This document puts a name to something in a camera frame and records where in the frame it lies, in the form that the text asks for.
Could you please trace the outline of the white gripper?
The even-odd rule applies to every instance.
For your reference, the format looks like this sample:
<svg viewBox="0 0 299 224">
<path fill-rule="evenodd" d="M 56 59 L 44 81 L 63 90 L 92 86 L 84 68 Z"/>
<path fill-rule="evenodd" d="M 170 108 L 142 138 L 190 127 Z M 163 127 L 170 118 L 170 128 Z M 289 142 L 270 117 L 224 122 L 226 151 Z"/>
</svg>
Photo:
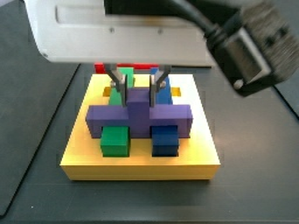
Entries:
<svg viewBox="0 0 299 224">
<path fill-rule="evenodd" d="M 171 66 L 214 65 L 199 28 L 178 17 L 112 16 L 104 0 L 24 0 L 39 52 L 51 62 L 155 63 L 150 105 L 172 102 Z M 106 64 L 127 105 L 127 76 Z"/>
</svg>

